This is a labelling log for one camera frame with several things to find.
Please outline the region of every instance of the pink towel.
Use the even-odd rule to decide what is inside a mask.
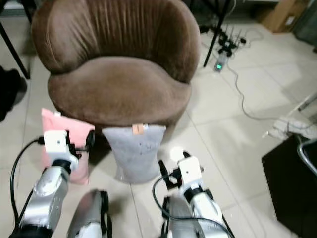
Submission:
[[[42,124],[43,132],[47,130],[69,130],[70,142],[74,143],[76,147],[81,147],[86,144],[86,137],[90,130],[95,130],[93,125],[88,123],[55,115],[51,111],[42,108]],[[78,167],[70,174],[70,181],[76,184],[89,183],[89,166],[88,166],[89,153],[82,152],[79,159]],[[43,166],[50,166],[50,159],[45,152],[45,147],[42,150]]]

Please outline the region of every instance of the velvet upholstery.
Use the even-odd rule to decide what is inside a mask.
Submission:
[[[179,0],[49,0],[32,37],[64,115],[97,127],[175,124],[190,98],[200,35]]]

